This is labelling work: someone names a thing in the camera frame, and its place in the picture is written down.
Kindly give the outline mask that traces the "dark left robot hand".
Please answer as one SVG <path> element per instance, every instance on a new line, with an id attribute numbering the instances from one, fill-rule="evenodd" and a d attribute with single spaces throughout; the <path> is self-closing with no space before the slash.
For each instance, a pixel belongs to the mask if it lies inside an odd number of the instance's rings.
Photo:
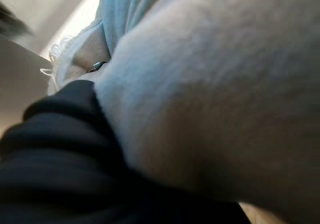
<path id="1" fill-rule="evenodd" d="M 0 140 L 3 224 L 247 224 L 237 203 L 164 188 L 131 172 L 92 81 L 32 104 Z"/>

